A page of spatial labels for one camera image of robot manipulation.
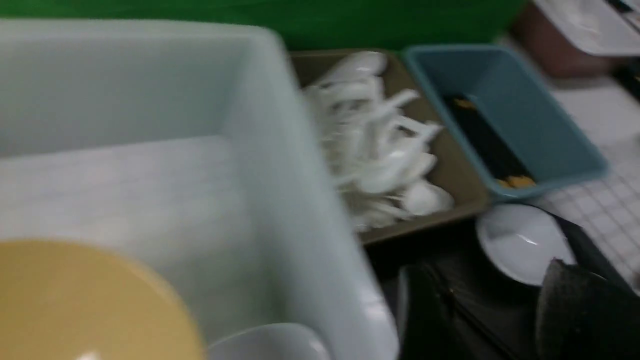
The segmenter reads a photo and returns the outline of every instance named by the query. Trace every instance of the dark countertop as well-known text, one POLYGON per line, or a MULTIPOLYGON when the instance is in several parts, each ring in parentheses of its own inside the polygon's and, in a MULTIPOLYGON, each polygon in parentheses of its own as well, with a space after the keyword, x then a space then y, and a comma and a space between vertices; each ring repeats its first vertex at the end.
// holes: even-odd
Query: dark countertop
MULTIPOLYGON (((579 226, 557 220, 582 267, 631 291, 579 226)), ((435 265, 457 300, 507 345, 505 352, 504 347, 491 345, 477 328, 454 319, 460 337, 478 359, 537 359, 533 329, 539 290, 507 278, 489 262, 477 242, 475 219, 374 243, 365 250, 394 315, 400 268, 435 265)))

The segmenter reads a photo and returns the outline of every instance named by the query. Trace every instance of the teal plastic basket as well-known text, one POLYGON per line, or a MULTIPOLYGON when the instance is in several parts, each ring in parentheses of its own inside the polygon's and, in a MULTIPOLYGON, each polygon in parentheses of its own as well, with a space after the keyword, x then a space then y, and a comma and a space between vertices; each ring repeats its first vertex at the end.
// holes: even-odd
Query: teal plastic basket
POLYGON ((409 70, 459 141, 497 202, 525 199, 601 177, 607 164, 546 90, 538 73, 496 45, 411 47, 409 70), (467 140, 442 100, 464 94, 536 180, 528 188, 501 186, 467 140))
POLYGON ((257 25, 291 50, 491 42, 525 0, 2 0, 2 17, 170 19, 257 25))

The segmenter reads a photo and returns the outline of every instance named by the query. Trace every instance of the yellow plate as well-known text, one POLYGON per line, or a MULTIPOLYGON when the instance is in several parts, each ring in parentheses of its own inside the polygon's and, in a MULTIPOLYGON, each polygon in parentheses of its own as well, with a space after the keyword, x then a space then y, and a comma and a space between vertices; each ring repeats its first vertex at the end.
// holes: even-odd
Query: yellow plate
POLYGON ((0 359, 203 358, 186 308, 151 270, 73 243, 0 243, 0 359))

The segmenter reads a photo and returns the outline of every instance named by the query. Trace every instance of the white plate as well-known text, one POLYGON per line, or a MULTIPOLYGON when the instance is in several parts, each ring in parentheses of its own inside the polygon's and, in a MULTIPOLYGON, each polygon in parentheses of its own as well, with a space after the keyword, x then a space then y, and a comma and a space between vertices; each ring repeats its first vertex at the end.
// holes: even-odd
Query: white plate
POLYGON ((478 218, 476 231, 489 260, 505 275, 524 284, 542 285, 554 258, 575 264, 556 221, 533 206, 498 205, 478 218))

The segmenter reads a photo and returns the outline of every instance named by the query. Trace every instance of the white plastic spoon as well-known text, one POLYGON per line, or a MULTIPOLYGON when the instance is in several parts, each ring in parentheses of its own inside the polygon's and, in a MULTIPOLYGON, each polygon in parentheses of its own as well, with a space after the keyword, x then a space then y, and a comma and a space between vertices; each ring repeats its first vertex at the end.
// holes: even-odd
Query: white plastic spoon
POLYGON ((404 172, 403 185, 409 185, 416 180, 422 179, 438 163, 438 157, 433 154, 423 152, 415 160, 415 163, 404 172))
POLYGON ((331 68, 314 85, 327 85, 345 81, 356 81, 368 76, 380 75, 387 67, 387 57, 376 51, 353 53, 331 68))
POLYGON ((444 189, 425 180, 418 180, 407 187, 401 197, 402 207, 416 216, 424 216, 451 209, 453 197, 444 189))

